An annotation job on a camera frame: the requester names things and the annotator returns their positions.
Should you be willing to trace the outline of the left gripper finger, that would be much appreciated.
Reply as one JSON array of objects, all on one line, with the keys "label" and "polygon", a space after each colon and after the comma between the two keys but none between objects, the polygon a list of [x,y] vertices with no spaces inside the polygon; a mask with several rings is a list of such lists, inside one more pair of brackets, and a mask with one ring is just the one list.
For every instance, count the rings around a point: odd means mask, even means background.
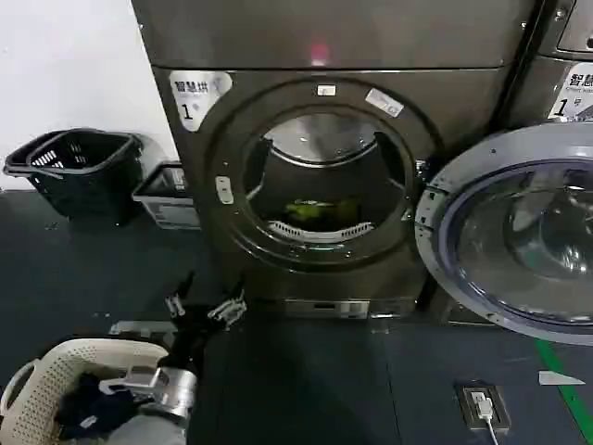
[{"label": "left gripper finger", "polygon": [[230,297],[208,312],[208,319],[218,327],[231,327],[246,312],[245,276],[234,285]]},{"label": "left gripper finger", "polygon": [[187,297],[194,281],[194,276],[194,272],[189,272],[165,298],[165,304],[169,310],[171,319],[176,319],[185,315],[183,300]]}]

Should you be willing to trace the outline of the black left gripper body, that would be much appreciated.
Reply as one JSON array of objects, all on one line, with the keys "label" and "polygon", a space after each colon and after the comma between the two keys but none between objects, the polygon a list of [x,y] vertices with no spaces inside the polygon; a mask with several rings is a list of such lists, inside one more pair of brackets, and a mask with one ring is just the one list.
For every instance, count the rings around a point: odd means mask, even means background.
[{"label": "black left gripper body", "polygon": [[184,308],[184,314],[175,312],[170,317],[177,332],[169,353],[158,361],[159,367],[203,370],[206,346],[219,331],[219,322],[208,316],[213,310],[212,305],[193,304]]}]

